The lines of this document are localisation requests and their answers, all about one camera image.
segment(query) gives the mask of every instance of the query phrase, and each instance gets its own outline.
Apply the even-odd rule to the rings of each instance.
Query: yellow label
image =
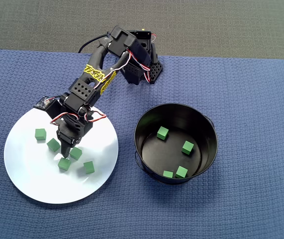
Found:
[[[110,79],[105,83],[104,86],[102,86],[100,95],[102,95],[102,93],[106,90],[106,88],[112,82],[112,80],[114,79],[115,76],[116,76],[116,72],[114,71],[113,74],[111,75]]]
[[[90,66],[88,64],[86,65],[84,72],[92,75],[92,77],[99,82],[101,82],[101,80],[104,78],[104,74],[101,71],[94,69],[93,66]]]

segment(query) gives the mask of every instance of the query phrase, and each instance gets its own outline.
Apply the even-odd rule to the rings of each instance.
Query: gray floor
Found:
[[[284,59],[284,0],[0,0],[2,49],[77,52],[115,25],[160,55]]]

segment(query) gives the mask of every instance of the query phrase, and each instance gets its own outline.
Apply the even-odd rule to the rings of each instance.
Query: pot handle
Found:
[[[138,162],[137,157],[136,157],[136,154],[137,154],[137,151],[135,151],[135,161],[136,161],[137,165],[140,167],[140,169],[142,169],[142,171],[144,171],[145,173],[147,173],[147,174],[148,174],[152,179],[154,179],[155,181],[157,181],[157,182],[159,182],[159,183],[163,183],[163,182],[157,180],[151,173],[147,172],[147,171],[143,168],[143,166]]]
[[[215,128],[215,124],[212,122],[212,120],[209,117],[207,117],[207,116],[205,116],[205,117],[212,124],[212,126]]]

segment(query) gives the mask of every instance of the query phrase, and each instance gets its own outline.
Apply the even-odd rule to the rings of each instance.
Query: red wire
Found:
[[[54,121],[56,121],[57,119],[59,119],[61,116],[64,116],[66,114],[69,114],[69,115],[72,115],[72,116],[75,116],[77,119],[79,119],[79,116],[77,114],[74,114],[74,113],[68,113],[68,112],[63,112],[61,114],[59,114],[57,117],[55,117],[53,120],[51,120],[51,124],[54,124],[54,125],[57,125],[56,123],[54,123]]]
[[[128,51],[132,54],[132,57],[134,58],[134,60],[135,60],[138,64],[140,64],[140,65],[142,66],[142,68],[145,68],[144,70],[146,70],[146,71],[150,71],[150,70],[151,70],[149,67],[147,67],[147,66],[145,66],[145,65],[143,65],[143,64],[141,64],[141,63],[139,63],[138,60],[136,59],[136,57],[133,55],[133,53],[132,53],[129,49],[128,49]]]
[[[146,81],[147,81],[148,83],[150,83],[150,80],[149,80],[149,78],[146,76],[145,72],[144,72],[144,77],[145,77]]]
[[[100,116],[102,116],[102,117],[97,118],[97,119],[88,120],[88,119],[87,119],[87,115],[88,115],[88,114],[85,114],[85,115],[84,115],[84,119],[85,119],[86,121],[88,121],[88,122],[95,122],[95,121],[98,121],[98,120],[100,120],[100,119],[106,118],[106,115],[105,115],[105,114],[101,114],[101,113],[98,112],[98,111],[94,111],[94,112],[98,113],[98,114],[99,114]]]

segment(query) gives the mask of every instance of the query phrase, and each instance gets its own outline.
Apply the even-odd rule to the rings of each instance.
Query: white round plate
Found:
[[[115,167],[118,155],[115,129],[108,118],[94,122],[76,146],[82,150],[82,156],[78,161],[69,156],[71,165],[64,171],[58,167],[61,148],[52,152],[47,146],[52,138],[58,141],[58,127],[50,121],[47,113],[32,109],[12,127],[4,146],[7,173],[22,193],[40,202],[61,204],[85,198],[106,182]],[[46,129],[46,140],[36,140],[36,128]],[[95,172],[86,174],[83,163],[89,161],[93,161]]]

